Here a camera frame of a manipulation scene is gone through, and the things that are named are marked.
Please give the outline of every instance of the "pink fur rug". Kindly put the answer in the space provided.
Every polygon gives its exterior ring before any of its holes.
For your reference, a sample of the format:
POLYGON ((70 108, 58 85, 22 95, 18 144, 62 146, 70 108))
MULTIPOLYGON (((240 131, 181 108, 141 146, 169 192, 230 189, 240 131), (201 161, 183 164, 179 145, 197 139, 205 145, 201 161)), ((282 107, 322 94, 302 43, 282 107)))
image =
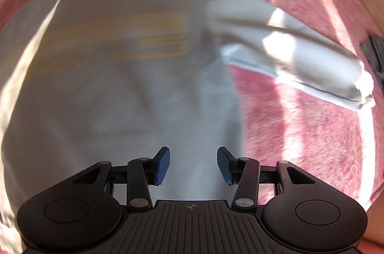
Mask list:
MULTIPOLYGON (((0 27, 27 0, 0 0, 0 27)), ((360 0, 268 0, 356 53, 371 72, 359 45, 381 35, 360 0)), ((247 128, 248 155, 262 164, 285 159, 306 169, 365 208, 384 179, 384 99, 361 113, 290 88, 256 72, 231 67, 247 128)), ((272 196, 262 187, 259 203, 272 196)))

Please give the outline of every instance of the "pink fluffy fabric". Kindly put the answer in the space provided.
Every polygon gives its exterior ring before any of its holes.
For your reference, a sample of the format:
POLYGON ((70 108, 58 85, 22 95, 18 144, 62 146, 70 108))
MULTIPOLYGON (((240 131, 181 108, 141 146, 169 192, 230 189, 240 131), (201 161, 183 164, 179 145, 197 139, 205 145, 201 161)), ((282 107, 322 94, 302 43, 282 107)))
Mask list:
MULTIPOLYGON (((27 0, 0 0, 0 27, 27 0)), ((360 0, 267 0, 355 52, 368 33, 381 34, 360 0)), ((284 85, 256 72, 231 67, 246 126, 246 149, 262 164, 287 159, 367 207, 384 178, 384 99, 362 114, 284 85)), ((262 189, 259 203, 271 197, 262 189)))

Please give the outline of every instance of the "black object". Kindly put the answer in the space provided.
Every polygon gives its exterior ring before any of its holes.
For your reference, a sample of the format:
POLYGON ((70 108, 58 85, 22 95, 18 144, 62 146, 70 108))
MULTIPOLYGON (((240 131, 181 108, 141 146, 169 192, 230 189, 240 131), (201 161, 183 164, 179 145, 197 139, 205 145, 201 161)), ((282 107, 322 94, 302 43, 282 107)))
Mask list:
POLYGON ((379 82, 381 92, 384 93, 384 39, 378 35, 369 35, 361 49, 379 82))
POLYGON ((126 166, 99 162, 30 198, 17 214, 25 253, 359 253, 364 209, 292 163, 261 166, 221 147, 223 178, 238 185, 231 206, 226 200, 152 206, 147 186, 162 183, 169 162, 167 147, 126 166), (112 197, 117 183, 127 184, 127 206, 112 197), (257 205, 263 183, 274 184, 275 197, 257 205))

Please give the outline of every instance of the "sleeve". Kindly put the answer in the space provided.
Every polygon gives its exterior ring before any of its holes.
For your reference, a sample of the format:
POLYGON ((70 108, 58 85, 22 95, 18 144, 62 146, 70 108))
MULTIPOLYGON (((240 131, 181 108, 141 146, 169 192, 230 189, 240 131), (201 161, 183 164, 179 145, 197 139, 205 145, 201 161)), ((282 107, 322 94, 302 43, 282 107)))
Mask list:
POLYGON ((374 106, 358 57, 265 0, 208 0, 207 25, 227 64, 348 109, 374 106))

